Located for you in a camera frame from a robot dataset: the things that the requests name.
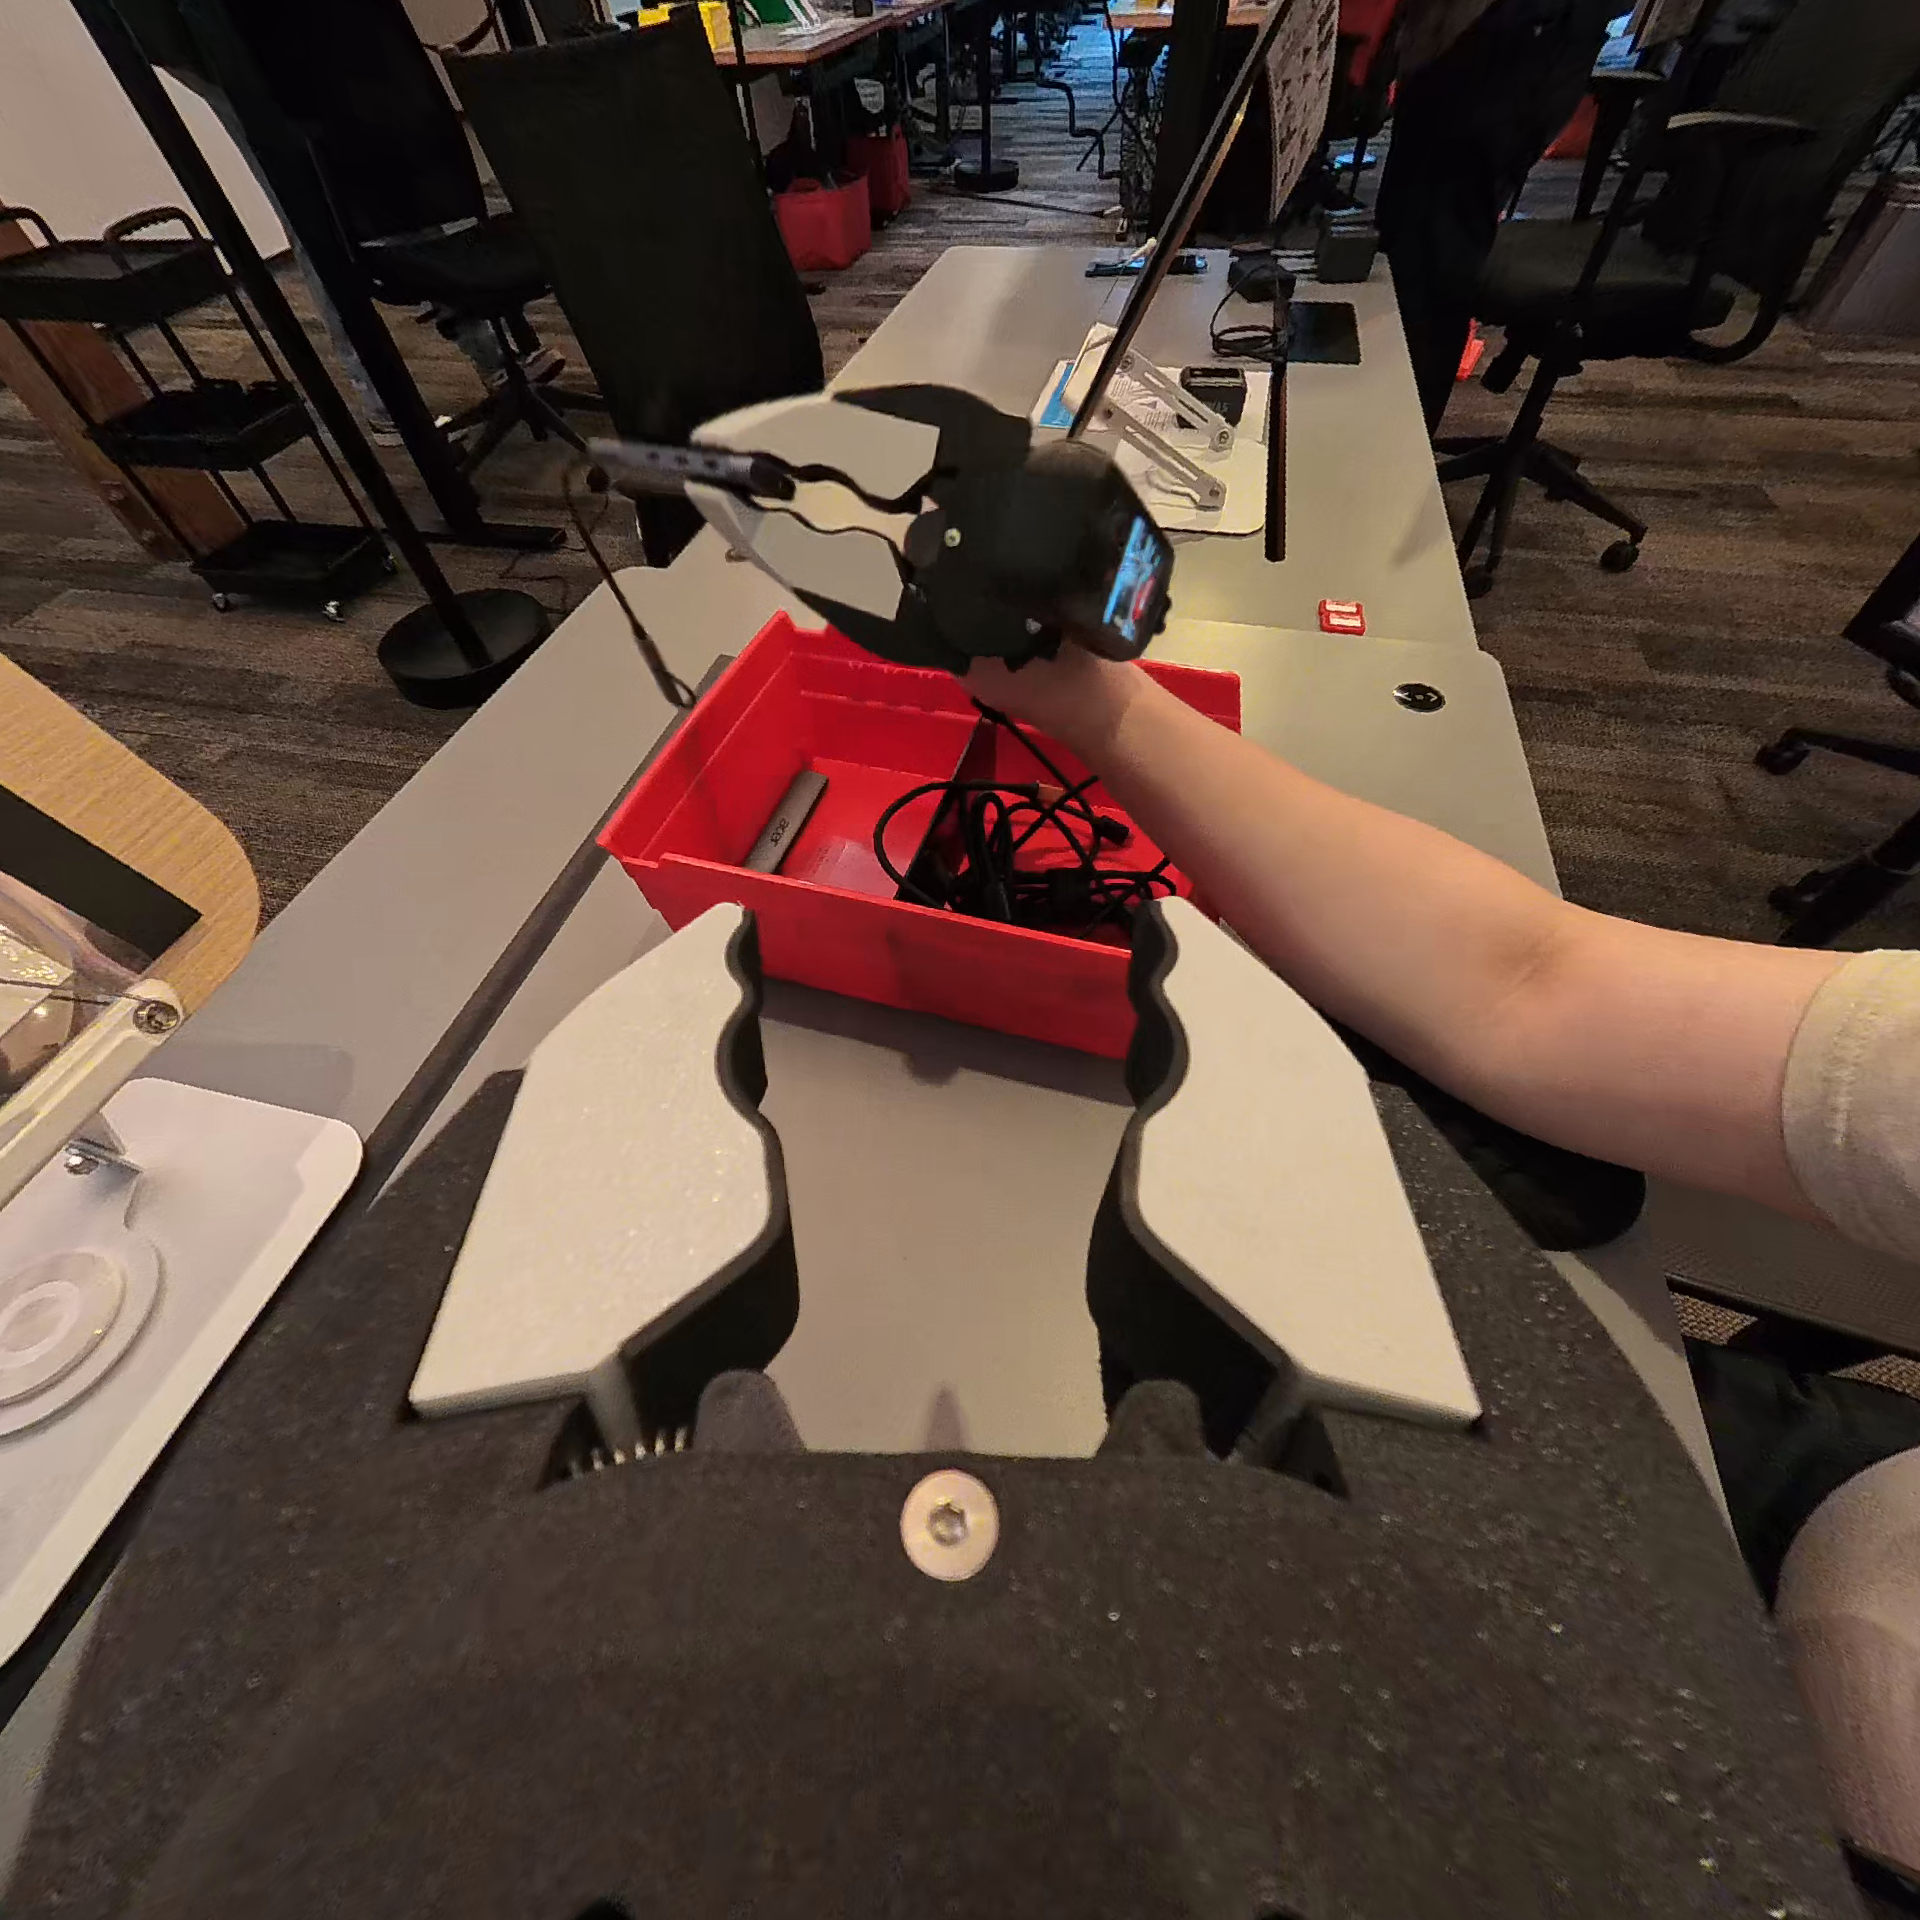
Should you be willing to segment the clear acrylic stand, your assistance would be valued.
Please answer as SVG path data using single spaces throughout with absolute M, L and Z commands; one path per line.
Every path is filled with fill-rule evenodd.
M 5 1204 L 53 1163 L 132 1167 L 108 1099 L 185 1020 L 155 965 L 199 919 L 89 843 L 5 852 Z

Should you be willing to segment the thin black screen panel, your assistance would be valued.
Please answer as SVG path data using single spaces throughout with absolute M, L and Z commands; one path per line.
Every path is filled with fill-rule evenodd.
M 1172 260 L 1183 248 L 1189 230 L 1209 197 L 1221 161 L 1232 148 L 1243 111 L 1265 68 L 1265 59 L 1285 36 L 1294 9 L 1294 1 L 1265 4 L 1257 36 L 1248 48 L 1245 59 L 1239 64 L 1232 84 L 1222 94 L 1212 126 L 1204 136 L 1196 141 L 1191 166 L 1175 192 L 1166 217 L 1159 222 L 1152 247 L 1142 253 L 1142 272 L 1135 277 L 1134 293 L 1126 297 L 1111 339 L 1104 342 L 1096 359 L 1087 356 L 1091 349 L 1081 349 L 1073 356 L 1072 377 L 1065 388 L 1065 395 L 1073 399 L 1073 411 L 1067 423 L 1070 441 L 1081 441 L 1112 420 L 1116 408 L 1108 392 L 1116 377 L 1128 374 L 1140 385 L 1150 383 L 1150 377 L 1153 374 L 1150 363 L 1142 363 L 1142 369 L 1137 373 L 1131 369 L 1137 329 L 1145 321 L 1145 315 L 1166 277 L 1169 277 Z

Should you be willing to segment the wooden table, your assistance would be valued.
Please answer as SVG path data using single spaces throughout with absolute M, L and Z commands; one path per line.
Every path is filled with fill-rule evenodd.
M 8 659 L 1 785 L 199 912 L 158 960 L 195 1017 L 247 960 L 260 925 L 255 873 L 232 832 Z

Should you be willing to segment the red plastic bin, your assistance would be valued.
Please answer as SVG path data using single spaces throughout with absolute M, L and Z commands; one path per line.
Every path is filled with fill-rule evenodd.
M 888 830 L 953 779 L 975 713 L 975 784 L 948 905 L 895 900 Z M 742 871 L 800 769 L 828 777 L 779 873 Z M 1140 913 L 1193 879 L 1077 749 L 990 716 L 936 669 L 883 662 L 773 615 L 613 807 L 598 846 L 671 928 L 749 908 L 768 975 L 1000 1036 L 1123 1055 Z

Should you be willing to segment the black mesh office chair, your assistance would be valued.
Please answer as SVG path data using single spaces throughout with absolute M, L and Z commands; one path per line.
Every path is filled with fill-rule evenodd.
M 624 441 L 817 392 L 822 342 L 699 14 L 448 79 Z

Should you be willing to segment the red storage bin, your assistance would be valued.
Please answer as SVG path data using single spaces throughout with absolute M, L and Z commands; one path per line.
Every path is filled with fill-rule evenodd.
M 773 207 L 784 252 L 804 277 L 843 272 L 872 247 L 872 193 L 865 175 L 804 175 L 773 193 Z

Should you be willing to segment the black bin divider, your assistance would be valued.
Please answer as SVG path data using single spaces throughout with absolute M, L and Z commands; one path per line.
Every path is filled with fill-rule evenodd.
M 975 784 L 990 781 L 996 773 L 996 729 L 977 710 L 966 748 L 951 768 L 951 781 L 926 792 L 913 807 L 902 808 L 895 827 L 886 832 L 892 859 L 900 871 L 895 900 L 909 905 L 948 905 L 953 883 L 968 861 L 968 812 L 984 795 Z

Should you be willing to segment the white screen stand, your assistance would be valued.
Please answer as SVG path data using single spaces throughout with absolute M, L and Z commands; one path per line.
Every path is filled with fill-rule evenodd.
M 1167 532 L 1253 536 L 1265 528 L 1270 369 L 1159 368 L 1131 349 L 1087 439 Z

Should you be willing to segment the person's right forearm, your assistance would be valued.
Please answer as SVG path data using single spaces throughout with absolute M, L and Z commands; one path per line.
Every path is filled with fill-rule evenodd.
M 1785 1069 L 1829 951 L 1567 902 L 1320 784 L 1137 662 L 1073 647 L 966 689 L 1060 741 L 1270 969 L 1491 1120 L 1647 1177 L 1821 1221 L 1785 1151 Z

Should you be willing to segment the grey usb hub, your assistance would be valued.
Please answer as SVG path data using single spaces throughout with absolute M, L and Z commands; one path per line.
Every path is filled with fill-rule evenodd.
M 815 769 L 800 769 L 773 807 L 768 821 L 751 841 L 741 865 L 748 873 L 779 873 L 793 846 L 804 835 L 811 813 L 828 790 L 828 777 Z
M 795 473 L 777 457 L 732 447 L 592 439 L 585 459 L 598 487 L 631 496 L 715 488 L 742 499 L 789 501 L 800 487 Z

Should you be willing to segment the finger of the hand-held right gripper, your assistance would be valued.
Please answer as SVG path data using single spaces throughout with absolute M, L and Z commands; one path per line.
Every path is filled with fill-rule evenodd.
M 899 616 L 905 597 L 902 556 L 869 525 L 821 529 L 785 505 L 760 505 L 724 487 L 704 485 L 704 517 L 727 542 L 809 605 L 851 608 L 864 616 Z
M 876 512 L 919 515 L 953 407 L 953 395 L 798 395 L 707 420 L 691 444 L 779 464 L 795 473 L 795 488 L 828 487 Z

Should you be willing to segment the black stanchion pole with base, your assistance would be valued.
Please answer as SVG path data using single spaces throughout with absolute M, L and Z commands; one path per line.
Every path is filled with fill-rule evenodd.
M 483 703 L 550 633 L 548 613 L 520 590 L 455 592 L 448 584 L 355 408 L 333 383 L 270 265 L 255 252 L 244 219 L 229 201 L 153 67 L 137 49 L 126 23 L 108 1 L 78 1 L 72 9 L 128 95 L 134 117 L 192 199 L 209 239 L 232 267 L 248 310 L 265 321 L 302 388 L 305 408 L 320 423 L 325 449 L 343 454 L 389 547 L 397 549 L 423 590 L 423 605 L 397 616 L 382 636 L 375 649 L 382 669 L 411 703 L 427 709 Z

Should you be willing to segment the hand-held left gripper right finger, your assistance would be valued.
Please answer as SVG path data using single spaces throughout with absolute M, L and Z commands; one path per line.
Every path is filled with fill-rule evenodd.
M 1176 1383 L 1217 1456 L 1307 1412 L 1470 1430 L 1481 1396 L 1374 1085 L 1309 1001 L 1196 905 L 1135 921 L 1134 1102 L 1087 1245 L 1111 1417 Z

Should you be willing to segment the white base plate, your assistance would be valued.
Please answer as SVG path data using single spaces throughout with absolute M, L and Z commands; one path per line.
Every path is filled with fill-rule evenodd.
M 339 1120 L 134 1078 L 1 1212 L 1 1661 L 28 1652 L 355 1183 Z

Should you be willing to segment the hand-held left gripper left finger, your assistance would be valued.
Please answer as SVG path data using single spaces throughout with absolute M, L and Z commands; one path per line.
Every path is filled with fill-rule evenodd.
M 684 1451 L 710 1383 L 800 1319 L 764 1115 L 756 921 L 719 902 L 534 1047 L 423 1344 L 423 1419 L 576 1400 L 620 1460 Z

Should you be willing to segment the black rolling cart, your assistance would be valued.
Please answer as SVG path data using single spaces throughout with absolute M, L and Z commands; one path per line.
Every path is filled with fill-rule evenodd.
M 343 624 L 397 573 L 219 248 L 182 207 L 60 237 L 36 209 L 7 203 L 1 317 L 5 348 L 214 613 Z

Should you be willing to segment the white printed sign board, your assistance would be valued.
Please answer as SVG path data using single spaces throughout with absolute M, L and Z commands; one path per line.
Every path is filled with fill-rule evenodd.
M 1340 1 L 1272 1 L 1265 11 L 1280 23 L 1263 53 L 1272 165 L 1269 219 L 1280 223 L 1307 161 L 1323 144 L 1337 68 Z

